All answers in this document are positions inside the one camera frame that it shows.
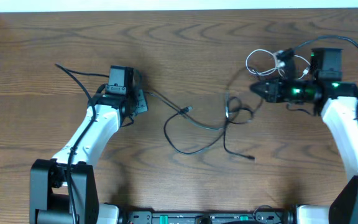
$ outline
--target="wooden table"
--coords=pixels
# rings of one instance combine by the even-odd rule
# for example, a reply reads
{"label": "wooden table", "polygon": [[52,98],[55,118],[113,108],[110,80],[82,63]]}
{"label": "wooden table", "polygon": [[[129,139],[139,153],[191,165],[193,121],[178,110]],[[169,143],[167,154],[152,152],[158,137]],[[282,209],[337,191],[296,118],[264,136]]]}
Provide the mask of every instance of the wooden table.
{"label": "wooden table", "polygon": [[[60,150],[85,115],[85,95],[54,63],[106,74],[110,65],[138,68],[145,89],[191,105],[194,118],[219,125],[224,87],[252,50],[286,49],[322,34],[358,41],[358,9],[0,14],[0,223],[28,222],[31,165]],[[308,57],[311,47],[344,49],[344,80],[358,84],[353,46],[327,40],[297,53]],[[264,54],[250,63],[261,70],[273,64]],[[107,82],[79,79],[92,92]],[[249,91],[255,81],[244,73],[232,94],[256,105]],[[101,202],[155,210],[329,205],[346,184],[320,117],[266,103],[252,123],[228,130],[228,148],[254,155],[255,162],[225,153],[222,141],[204,154],[183,156],[163,135],[174,111],[148,100],[149,111],[111,138],[95,169]],[[168,132],[189,151],[218,135],[182,118]]]}

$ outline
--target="white background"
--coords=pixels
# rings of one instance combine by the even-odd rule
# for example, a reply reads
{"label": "white background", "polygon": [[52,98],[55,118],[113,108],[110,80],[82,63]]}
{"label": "white background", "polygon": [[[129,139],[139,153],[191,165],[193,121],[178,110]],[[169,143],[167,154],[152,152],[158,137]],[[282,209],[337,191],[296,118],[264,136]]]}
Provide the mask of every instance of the white background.
{"label": "white background", "polygon": [[0,0],[0,12],[358,7],[358,0]]}

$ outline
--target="green light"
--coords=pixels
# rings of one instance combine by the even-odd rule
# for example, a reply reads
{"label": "green light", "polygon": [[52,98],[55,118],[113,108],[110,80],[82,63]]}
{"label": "green light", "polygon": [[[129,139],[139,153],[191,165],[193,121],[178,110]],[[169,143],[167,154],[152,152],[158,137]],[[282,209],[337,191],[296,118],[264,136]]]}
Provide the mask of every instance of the green light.
{"label": "green light", "polygon": [[300,89],[292,89],[292,92],[293,92],[293,94],[297,94],[297,93],[300,93],[301,90]]}

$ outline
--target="wood grain surface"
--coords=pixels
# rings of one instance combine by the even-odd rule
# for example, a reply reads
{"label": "wood grain surface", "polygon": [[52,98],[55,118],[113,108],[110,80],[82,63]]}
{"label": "wood grain surface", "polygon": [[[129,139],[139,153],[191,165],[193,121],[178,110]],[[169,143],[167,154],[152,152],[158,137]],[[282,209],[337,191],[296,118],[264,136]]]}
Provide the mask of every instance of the wood grain surface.
{"label": "wood grain surface", "polygon": [[[191,105],[194,118],[219,125],[224,87],[252,50],[286,49],[323,34],[358,41],[358,9],[0,14],[0,223],[28,222],[31,165],[60,150],[85,115],[85,95],[54,63],[105,74],[110,65],[138,68],[145,89]],[[308,58],[311,47],[344,49],[344,80],[358,84],[353,46],[325,40],[298,53]],[[250,63],[261,70],[273,64],[264,54]],[[107,82],[79,79],[92,92]],[[256,105],[249,91],[255,81],[244,73],[232,94]],[[252,123],[228,130],[228,147],[254,155],[255,162],[228,155],[222,141],[204,154],[183,156],[163,135],[173,111],[148,101],[149,111],[111,138],[95,169],[101,202],[155,210],[328,205],[346,184],[320,117],[266,103]],[[187,151],[219,134],[182,118],[168,132]]]}

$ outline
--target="white wall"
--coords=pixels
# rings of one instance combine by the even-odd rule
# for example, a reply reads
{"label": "white wall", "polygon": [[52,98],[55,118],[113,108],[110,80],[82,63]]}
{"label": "white wall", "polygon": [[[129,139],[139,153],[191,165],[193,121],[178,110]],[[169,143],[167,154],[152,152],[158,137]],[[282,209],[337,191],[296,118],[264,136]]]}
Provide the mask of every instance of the white wall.
{"label": "white wall", "polygon": [[0,12],[358,7],[358,0],[0,0]]}

